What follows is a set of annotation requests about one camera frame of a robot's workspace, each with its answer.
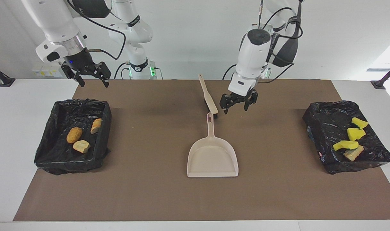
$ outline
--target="brown table mat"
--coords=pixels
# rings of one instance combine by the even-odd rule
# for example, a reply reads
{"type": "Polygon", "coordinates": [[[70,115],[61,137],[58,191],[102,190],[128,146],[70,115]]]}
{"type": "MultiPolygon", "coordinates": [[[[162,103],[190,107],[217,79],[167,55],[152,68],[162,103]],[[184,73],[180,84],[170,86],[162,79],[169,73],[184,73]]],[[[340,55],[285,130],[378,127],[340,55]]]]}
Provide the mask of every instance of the brown table mat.
{"type": "MultiPolygon", "coordinates": [[[[198,80],[85,80],[74,98],[108,101],[110,154],[100,169],[55,176],[37,170],[14,221],[390,219],[381,168],[330,175],[309,140],[309,103],[339,101],[331,81],[259,84],[249,111],[236,105],[215,134],[236,151],[239,176],[187,178],[192,144],[207,135],[198,80]]],[[[228,81],[206,81],[214,101],[228,81]]]]}

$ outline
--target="beige dustpan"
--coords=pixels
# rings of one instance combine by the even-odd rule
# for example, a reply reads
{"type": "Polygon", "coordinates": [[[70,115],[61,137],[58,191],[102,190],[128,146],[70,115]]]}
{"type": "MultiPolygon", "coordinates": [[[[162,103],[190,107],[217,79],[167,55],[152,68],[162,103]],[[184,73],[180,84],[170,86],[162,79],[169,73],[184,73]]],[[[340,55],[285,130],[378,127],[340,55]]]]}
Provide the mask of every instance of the beige dustpan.
{"type": "Polygon", "coordinates": [[[213,114],[208,113],[208,136],[189,151],[188,177],[235,177],[239,168],[235,151],[226,140],[214,135],[213,114]]]}

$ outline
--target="black trash bag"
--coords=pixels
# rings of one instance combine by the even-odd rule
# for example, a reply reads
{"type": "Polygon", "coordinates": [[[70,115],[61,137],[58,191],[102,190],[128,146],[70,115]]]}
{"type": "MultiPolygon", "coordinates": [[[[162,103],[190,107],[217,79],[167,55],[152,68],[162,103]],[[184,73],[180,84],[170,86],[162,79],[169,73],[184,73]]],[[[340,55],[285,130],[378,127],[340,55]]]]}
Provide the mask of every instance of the black trash bag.
{"type": "Polygon", "coordinates": [[[315,143],[320,160],[330,174],[356,172],[390,162],[389,151],[370,125],[364,128],[366,135],[358,140],[365,150],[355,161],[350,161],[343,155],[346,149],[333,149],[335,143],[349,140],[348,128],[358,128],[352,124],[353,117],[367,121],[359,106],[351,101],[312,103],[303,116],[309,138],[315,143]]]}
{"type": "Polygon", "coordinates": [[[101,167],[108,153],[111,119],[108,102],[95,99],[55,102],[35,154],[35,165],[55,175],[82,173],[101,167]],[[91,134],[92,123],[96,118],[102,118],[101,129],[91,134]],[[66,141],[73,127],[82,128],[79,140],[86,140],[91,145],[85,154],[77,152],[66,141]]]}

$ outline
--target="bread piece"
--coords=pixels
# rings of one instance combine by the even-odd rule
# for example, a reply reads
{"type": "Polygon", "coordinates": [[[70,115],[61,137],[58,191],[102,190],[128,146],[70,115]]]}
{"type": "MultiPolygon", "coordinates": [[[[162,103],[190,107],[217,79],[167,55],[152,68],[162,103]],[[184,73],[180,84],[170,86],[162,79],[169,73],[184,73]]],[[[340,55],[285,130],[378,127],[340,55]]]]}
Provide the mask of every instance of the bread piece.
{"type": "Polygon", "coordinates": [[[363,152],[364,148],[363,146],[359,145],[359,148],[356,148],[355,150],[347,150],[343,155],[350,159],[350,161],[354,161],[361,152],[363,152]]]}
{"type": "Polygon", "coordinates": [[[99,129],[101,128],[101,123],[102,123],[101,118],[98,118],[98,119],[93,121],[92,128],[91,128],[91,134],[95,134],[99,131],[99,129]]]}
{"type": "Polygon", "coordinates": [[[77,150],[78,152],[81,152],[83,154],[88,152],[88,149],[91,147],[91,145],[85,141],[85,140],[80,140],[74,143],[73,148],[77,150]]]}
{"type": "Polygon", "coordinates": [[[67,135],[68,143],[75,143],[82,136],[82,129],[80,127],[73,127],[67,135]]]}

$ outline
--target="white robotic arm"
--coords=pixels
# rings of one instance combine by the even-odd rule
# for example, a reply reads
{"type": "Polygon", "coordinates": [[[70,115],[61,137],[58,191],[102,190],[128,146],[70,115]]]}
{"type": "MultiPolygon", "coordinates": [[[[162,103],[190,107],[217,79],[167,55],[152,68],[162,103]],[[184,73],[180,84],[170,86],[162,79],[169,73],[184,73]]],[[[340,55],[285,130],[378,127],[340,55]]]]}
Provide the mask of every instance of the white robotic arm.
{"type": "Polygon", "coordinates": [[[255,85],[272,63],[278,67],[293,65],[298,50],[301,3],[303,0],[266,0],[264,9],[271,25],[250,30],[242,38],[236,71],[220,106],[227,114],[229,107],[245,102],[244,109],[256,103],[255,85]]]}
{"type": "MultiPolygon", "coordinates": [[[[67,78],[74,79],[79,85],[84,86],[85,82],[80,75],[91,75],[101,79],[108,87],[111,72],[104,62],[95,64],[92,60],[86,49],[85,37],[74,23],[64,0],[22,0],[22,3],[45,34],[46,40],[35,49],[42,61],[48,63],[64,58],[65,62],[61,68],[67,78]]],[[[90,9],[96,7],[100,10],[90,11],[88,7],[80,9],[83,9],[86,15],[94,17],[106,17],[110,12],[104,1],[95,1],[90,9]]]]}
{"type": "MultiPolygon", "coordinates": [[[[141,19],[132,0],[113,0],[112,4],[115,15],[124,22],[111,24],[110,28],[126,35],[125,50],[131,66],[130,77],[132,79],[153,79],[155,63],[146,57],[141,45],[141,43],[152,40],[152,28],[141,19]]],[[[109,36],[119,44],[123,43],[123,37],[119,33],[109,31],[109,36]]]]}

